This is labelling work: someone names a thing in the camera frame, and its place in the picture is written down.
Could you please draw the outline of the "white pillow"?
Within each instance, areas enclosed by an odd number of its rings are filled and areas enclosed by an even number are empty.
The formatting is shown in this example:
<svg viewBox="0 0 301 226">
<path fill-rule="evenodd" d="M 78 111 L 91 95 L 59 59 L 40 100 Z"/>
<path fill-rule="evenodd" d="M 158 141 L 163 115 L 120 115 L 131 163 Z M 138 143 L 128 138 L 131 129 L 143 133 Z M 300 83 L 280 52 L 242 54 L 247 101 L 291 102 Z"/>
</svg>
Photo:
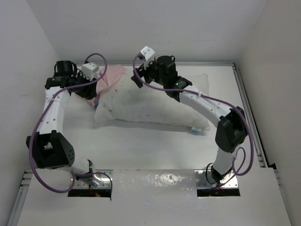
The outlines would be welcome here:
<svg viewBox="0 0 301 226">
<path fill-rule="evenodd" d="M 207 131 L 211 129 L 208 119 L 191 107 L 170 98 L 165 92 L 147 86 L 138 88 L 131 80 L 130 72 L 120 74 L 117 81 L 106 89 L 104 84 L 105 80 L 100 80 L 97 85 L 100 90 L 94 114 L 97 123 L 122 120 Z"/>
</svg>

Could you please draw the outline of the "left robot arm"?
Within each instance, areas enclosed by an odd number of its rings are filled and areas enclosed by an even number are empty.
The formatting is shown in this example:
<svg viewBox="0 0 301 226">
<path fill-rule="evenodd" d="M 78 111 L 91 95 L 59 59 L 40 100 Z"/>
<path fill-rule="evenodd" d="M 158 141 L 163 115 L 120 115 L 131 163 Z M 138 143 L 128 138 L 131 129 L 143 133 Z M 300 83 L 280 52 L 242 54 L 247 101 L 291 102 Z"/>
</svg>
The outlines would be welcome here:
<svg viewBox="0 0 301 226">
<path fill-rule="evenodd" d="M 45 84 L 43 114 L 32 135 L 26 139 L 30 164 L 35 169 L 58 169 L 74 173 L 89 186 L 96 185 L 90 160 L 76 157 L 73 146 L 63 135 L 63 119 L 72 93 L 85 99 L 96 97 L 96 73 L 99 66 L 85 62 L 80 69 L 72 61 L 58 61 L 54 75 Z"/>
</svg>

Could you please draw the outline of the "pink pillowcase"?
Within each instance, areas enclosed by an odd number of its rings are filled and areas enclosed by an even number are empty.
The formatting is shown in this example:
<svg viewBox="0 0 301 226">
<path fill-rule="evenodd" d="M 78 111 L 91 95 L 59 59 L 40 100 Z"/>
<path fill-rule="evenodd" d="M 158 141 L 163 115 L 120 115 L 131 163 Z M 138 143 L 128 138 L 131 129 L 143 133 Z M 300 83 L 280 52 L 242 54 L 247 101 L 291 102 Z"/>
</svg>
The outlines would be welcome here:
<svg viewBox="0 0 301 226">
<path fill-rule="evenodd" d="M 102 93 L 108 91 L 117 81 L 122 77 L 122 75 L 127 71 L 121 65 L 109 65 L 104 77 L 99 80 L 96 84 L 96 97 L 91 100 L 86 99 L 86 101 L 96 109 L 98 102 Z"/>
</svg>

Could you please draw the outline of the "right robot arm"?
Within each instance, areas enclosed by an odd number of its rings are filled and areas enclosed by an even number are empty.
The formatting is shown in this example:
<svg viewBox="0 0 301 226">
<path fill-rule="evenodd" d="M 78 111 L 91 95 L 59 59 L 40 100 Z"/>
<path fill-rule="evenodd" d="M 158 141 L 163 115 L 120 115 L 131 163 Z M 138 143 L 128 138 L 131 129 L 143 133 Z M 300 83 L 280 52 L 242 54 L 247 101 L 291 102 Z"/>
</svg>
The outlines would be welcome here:
<svg viewBox="0 0 301 226">
<path fill-rule="evenodd" d="M 133 59 L 132 80 L 139 88 L 146 85 L 152 89 L 157 83 L 160 91 L 186 105 L 208 119 L 215 127 L 215 142 L 218 146 L 215 161 L 211 166 L 213 184 L 221 181 L 234 169 L 240 145 L 249 135 L 244 110 L 225 101 L 203 94 L 193 83 L 179 76 L 174 56 L 145 56 L 137 54 Z"/>
</svg>

